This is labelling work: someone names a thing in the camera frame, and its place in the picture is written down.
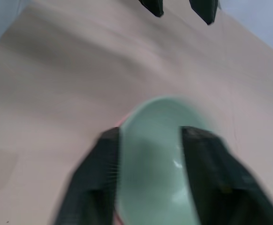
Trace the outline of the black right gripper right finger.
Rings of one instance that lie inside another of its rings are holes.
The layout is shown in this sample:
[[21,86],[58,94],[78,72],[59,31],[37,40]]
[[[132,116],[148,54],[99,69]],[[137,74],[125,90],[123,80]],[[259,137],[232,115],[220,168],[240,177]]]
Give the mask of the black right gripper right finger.
[[215,134],[182,127],[190,189],[201,225],[273,225],[273,205]]

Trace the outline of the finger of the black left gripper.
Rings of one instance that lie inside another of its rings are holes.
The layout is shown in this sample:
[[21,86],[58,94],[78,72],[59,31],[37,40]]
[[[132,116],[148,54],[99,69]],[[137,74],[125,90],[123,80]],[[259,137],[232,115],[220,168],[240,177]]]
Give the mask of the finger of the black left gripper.
[[163,0],[139,0],[139,2],[156,17],[163,16]]
[[219,0],[189,0],[193,11],[207,24],[215,21]]

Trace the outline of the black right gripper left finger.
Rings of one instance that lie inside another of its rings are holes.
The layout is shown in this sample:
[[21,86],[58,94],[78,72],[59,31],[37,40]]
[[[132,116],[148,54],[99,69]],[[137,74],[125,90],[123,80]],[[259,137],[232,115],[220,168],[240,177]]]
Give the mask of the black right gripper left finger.
[[120,140],[119,127],[98,137],[73,173],[53,225],[113,225]]

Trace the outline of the green bowl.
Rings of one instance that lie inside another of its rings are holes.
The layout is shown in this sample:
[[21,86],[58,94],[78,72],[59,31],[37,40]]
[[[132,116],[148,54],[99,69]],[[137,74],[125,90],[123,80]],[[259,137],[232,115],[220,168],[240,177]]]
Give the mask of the green bowl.
[[201,225],[185,168],[181,127],[208,129],[189,102],[158,97],[121,124],[116,225]]

